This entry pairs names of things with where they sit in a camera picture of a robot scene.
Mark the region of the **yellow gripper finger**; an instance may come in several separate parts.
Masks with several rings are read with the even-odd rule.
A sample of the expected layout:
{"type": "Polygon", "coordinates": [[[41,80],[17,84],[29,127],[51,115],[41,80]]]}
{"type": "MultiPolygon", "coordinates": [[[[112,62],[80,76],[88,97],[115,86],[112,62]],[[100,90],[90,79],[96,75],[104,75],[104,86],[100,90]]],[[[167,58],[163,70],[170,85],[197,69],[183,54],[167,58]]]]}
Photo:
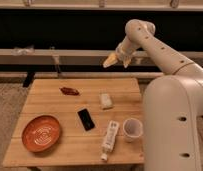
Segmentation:
{"type": "Polygon", "coordinates": [[[126,58],[126,59],[123,61],[123,66],[124,66],[124,68],[127,68],[130,63],[131,63],[131,58],[126,58]]]}
{"type": "Polygon", "coordinates": [[[117,56],[115,53],[111,53],[108,58],[103,62],[103,67],[107,68],[111,65],[114,65],[118,62],[117,56]]]}

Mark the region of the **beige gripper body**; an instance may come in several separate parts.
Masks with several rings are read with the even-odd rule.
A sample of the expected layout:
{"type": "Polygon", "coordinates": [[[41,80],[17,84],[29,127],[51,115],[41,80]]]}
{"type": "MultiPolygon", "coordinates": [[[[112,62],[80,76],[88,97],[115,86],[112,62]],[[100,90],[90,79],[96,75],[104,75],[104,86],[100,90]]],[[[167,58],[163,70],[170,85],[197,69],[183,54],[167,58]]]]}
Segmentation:
{"type": "Polygon", "coordinates": [[[116,56],[123,62],[129,61],[134,51],[135,49],[132,46],[125,46],[124,44],[120,43],[116,48],[116,56]]]}

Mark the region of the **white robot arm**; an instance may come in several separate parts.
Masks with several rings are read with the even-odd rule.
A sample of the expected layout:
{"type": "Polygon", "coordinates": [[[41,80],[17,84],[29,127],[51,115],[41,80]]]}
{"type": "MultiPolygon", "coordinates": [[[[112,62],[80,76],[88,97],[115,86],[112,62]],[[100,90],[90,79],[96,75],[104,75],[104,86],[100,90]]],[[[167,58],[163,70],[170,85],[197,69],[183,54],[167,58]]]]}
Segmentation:
{"type": "Polygon", "coordinates": [[[127,66],[141,48],[164,73],[143,95],[145,171],[202,171],[197,118],[203,115],[203,68],[155,38],[151,22],[130,20],[125,33],[103,66],[127,66]]]}

